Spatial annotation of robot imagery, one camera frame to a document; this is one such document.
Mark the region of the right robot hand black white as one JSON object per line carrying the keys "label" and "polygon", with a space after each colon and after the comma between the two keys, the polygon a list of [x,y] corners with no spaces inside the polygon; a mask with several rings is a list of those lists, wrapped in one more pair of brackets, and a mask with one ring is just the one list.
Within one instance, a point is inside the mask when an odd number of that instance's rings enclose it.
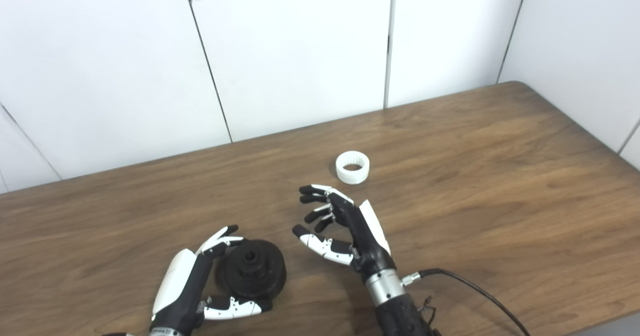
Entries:
{"label": "right robot hand black white", "polygon": [[[303,204],[320,202],[306,217],[306,224],[315,223],[313,231],[295,225],[292,233],[311,251],[322,258],[350,265],[364,281],[384,270],[397,270],[380,222],[368,200],[357,206],[336,188],[309,184],[299,188]],[[322,232],[332,224],[349,230],[351,241],[327,238]]]}

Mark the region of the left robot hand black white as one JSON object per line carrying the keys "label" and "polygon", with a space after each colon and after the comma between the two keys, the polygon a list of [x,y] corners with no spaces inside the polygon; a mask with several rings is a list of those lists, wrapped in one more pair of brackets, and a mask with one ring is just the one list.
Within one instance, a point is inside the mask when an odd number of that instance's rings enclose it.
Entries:
{"label": "left robot hand black white", "polygon": [[234,236],[237,225],[222,227],[196,252],[178,252],[158,289],[151,311],[151,336],[190,336],[205,321],[223,321],[264,314],[274,308],[268,299],[208,297],[202,299],[216,258],[245,238]]}

